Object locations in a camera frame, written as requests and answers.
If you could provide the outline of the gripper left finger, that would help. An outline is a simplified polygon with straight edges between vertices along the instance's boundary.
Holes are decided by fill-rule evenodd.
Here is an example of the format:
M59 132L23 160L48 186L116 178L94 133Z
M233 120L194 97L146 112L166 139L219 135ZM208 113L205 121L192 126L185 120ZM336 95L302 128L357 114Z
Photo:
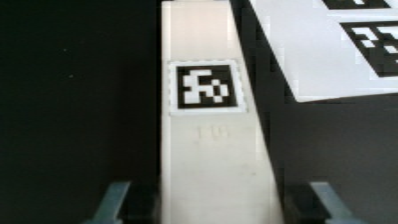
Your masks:
M112 182L94 215L82 224L155 224L157 196L155 184Z

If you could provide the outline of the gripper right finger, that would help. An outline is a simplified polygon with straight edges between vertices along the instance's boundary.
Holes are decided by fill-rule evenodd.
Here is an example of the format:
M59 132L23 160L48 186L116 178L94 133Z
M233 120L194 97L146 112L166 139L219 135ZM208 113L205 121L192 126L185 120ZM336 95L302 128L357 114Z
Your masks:
M286 186L283 208L286 224L363 224L327 182Z

